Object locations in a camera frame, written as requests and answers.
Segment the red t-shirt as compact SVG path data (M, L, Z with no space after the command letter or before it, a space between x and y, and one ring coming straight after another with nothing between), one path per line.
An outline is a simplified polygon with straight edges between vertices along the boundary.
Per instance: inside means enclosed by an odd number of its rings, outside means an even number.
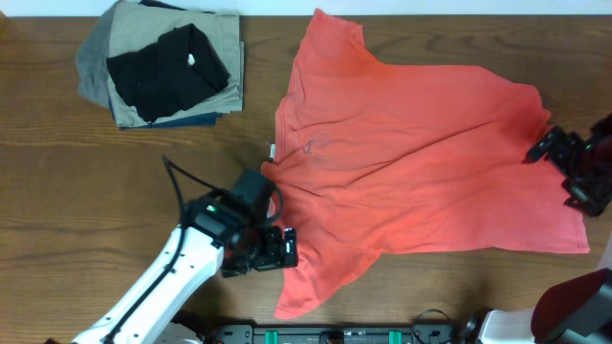
M360 24L315 11L262 166L297 236L275 316L314 310L384 253L588 252L561 175L525 162L549 118L534 86L476 66L382 63Z

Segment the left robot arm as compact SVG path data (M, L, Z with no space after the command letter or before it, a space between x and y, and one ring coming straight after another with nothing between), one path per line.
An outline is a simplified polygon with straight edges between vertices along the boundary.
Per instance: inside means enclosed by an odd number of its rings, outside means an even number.
M121 300L76 343L152 343L186 300L215 274L225 278L294 268L295 230L275 225L280 189L247 169L231 189L181 203L179 223L157 258Z

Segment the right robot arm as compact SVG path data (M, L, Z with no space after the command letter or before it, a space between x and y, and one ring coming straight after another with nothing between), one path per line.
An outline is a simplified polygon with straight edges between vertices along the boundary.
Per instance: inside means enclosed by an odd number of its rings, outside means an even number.
M591 137L553 127L530 148L525 161L545 159L564 176L564 204L588 217L611 204L611 117L596 122ZM473 316L456 343L609 343L611 258L596 271L555 285L524 312L490 310Z

